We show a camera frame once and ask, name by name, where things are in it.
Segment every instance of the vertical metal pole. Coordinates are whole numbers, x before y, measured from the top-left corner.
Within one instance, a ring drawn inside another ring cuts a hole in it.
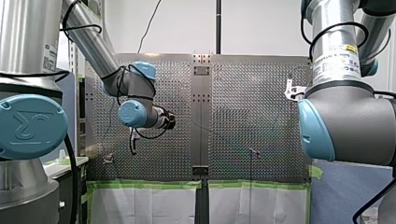
[[[221,54],[221,0],[216,1],[216,54]]]

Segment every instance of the green tape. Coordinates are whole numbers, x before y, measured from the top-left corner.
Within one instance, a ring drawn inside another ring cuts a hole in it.
[[[93,192],[97,189],[199,189],[201,181],[159,182],[147,180],[102,180],[87,181],[88,223],[91,224],[91,208]]]
[[[307,189],[306,192],[306,213],[305,213],[305,222],[306,224],[311,223],[311,186]]]
[[[227,189],[253,187],[261,189],[289,189],[289,190],[306,190],[306,224],[310,224],[311,217],[311,185],[310,184],[285,184],[271,181],[249,181],[249,180],[209,180],[211,189]]]
[[[320,168],[318,168],[317,166],[309,165],[309,175],[311,177],[321,179],[321,177],[323,175],[323,171]]]
[[[285,184],[271,181],[249,181],[249,180],[209,180],[211,189],[254,187],[262,189],[309,189],[309,184]]]
[[[81,195],[81,203],[85,203],[85,202],[87,202],[87,201],[88,201],[88,196],[87,196],[87,194]]]

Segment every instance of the robotic arm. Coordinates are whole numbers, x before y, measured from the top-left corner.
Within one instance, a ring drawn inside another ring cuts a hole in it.
[[[299,102],[304,151],[327,161],[395,165],[395,100],[375,99],[374,90],[361,78],[376,72],[372,55],[388,33],[396,2],[312,0],[305,6],[315,38],[313,86]],[[357,38],[352,22],[359,7],[369,35],[363,30]]]
[[[79,1],[0,0],[0,220],[58,223],[59,185],[48,179],[39,157],[65,140],[72,164],[76,219],[78,170],[70,140],[63,93],[56,72],[59,21],[76,42],[111,96],[128,96],[121,122],[132,128],[173,129],[175,116],[153,105],[156,70],[150,63],[119,67]]]
[[[62,18],[66,27],[81,27],[91,22],[83,6],[74,0],[64,0]],[[128,96],[120,106],[121,122],[132,128],[173,129],[175,116],[162,107],[152,104],[155,96],[156,70],[150,63],[136,62],[119,67],[113,54],[95,29],[69,31],[78,48],[102,79],[106,92],[111,96]]]

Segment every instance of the white wall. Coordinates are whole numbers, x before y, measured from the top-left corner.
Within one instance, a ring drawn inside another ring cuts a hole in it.
[[[309,47],[300,34],[299,0],[224,0],[222,3],[223,54],[307,56]],[[116,53],[137,52],[156,4],[157,0],[105,1],[106,29]],[[356,18],[360,20],[361,11]],[[311,36],[308,23],[305,30]],[[216,0],[163,0],[141,52],[215,52],[215,40]],[[393,80],[391,76],[396,72],[395,40],[394,36],[378,57],[378,74],[365,79],[376,90],[396,90],[396,78]]]

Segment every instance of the silver robot arm segment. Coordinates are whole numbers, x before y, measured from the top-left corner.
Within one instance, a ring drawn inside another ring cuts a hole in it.
[[[80,3],[69,10],[73,3],[74,0],[63,1],[62,18],[68,13],[67,27],[91,24]],[[124,125],[133,128],[174,128],[175,116],[152,103],[156,78],[153,65],[137,62],[128,68],[119,67],[95,28],[77,29],[68,33],[102,79],[106,92],[111,96],[128,96],[129,99],[119,110],[120,120]]]
[[[375,55],[381,48],[381,44],[387,35],[390,35],[390,26],[392,25],[396,14],[389,14],[384,16],[376,16],[367,14],[370,12],[364,11],[361,24],[367,27],[369,37],[367,42],[359,49],[359,59],[361,60],[361,76],[373,76],[378,68],[378,61]],[[365,34],[362,30],[358,31],[358,43],[364,39]]]
[[[321,33],[332,25],[353,22],[358,7],[375,2],[312,0],[307,7],[314,36],[321,35],[313,48],[313,86],[299,102],[302,145],[312,158],[375,165],[395,162],[394,100],[375,99],[374,90],[361,81],[360,69],[360,61],[378,50],[393,13],[379,20],[365,16],[363,23],[371,33],[359,52],[361,37],[357,40],[354,26],[337,25]],[[384,31],[376,30],[379,23]]]

